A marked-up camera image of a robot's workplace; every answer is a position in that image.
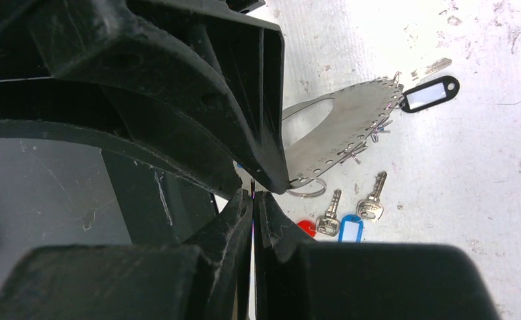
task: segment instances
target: silver key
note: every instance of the silver key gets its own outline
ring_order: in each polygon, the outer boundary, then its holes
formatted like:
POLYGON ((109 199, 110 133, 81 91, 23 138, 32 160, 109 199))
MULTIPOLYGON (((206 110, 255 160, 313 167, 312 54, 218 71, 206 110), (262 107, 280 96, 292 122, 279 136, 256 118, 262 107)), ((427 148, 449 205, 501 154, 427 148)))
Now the silver key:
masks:
POLYGON ((337 206, 339 206, 339 199, 341 198, 341 189, 335 190, 331 204, 325 214, 317 218, 317 231, 324 235, 334 237, 339 232, 341 222, 337 221, 337 206))
POLYGON ((356 215, 363 219, 377 222, 384 213, 384 207, 380 204, 380 192, 386 181, 386 171, 382 171, 376 177, 374 190, 365 200, 359 201, 356 206, 356 215))

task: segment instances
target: perforated metal plate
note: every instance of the perforated metal plate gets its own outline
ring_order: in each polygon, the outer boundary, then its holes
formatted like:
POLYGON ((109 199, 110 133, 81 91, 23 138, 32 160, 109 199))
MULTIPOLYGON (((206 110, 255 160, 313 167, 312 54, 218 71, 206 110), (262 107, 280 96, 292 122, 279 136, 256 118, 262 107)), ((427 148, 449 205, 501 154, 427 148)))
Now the perforated metal plate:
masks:
POLYGON ((306 185, 341 159, 359 142, 364 141, 374 126, 388 117, 402 100, 403 86, 387 78, 357 83, 311 101, 293 105, 282 112, 282 120, 310 105, 332 99, 333 109, 315 129, 291 145, 286 151, 290 188, 306 185))

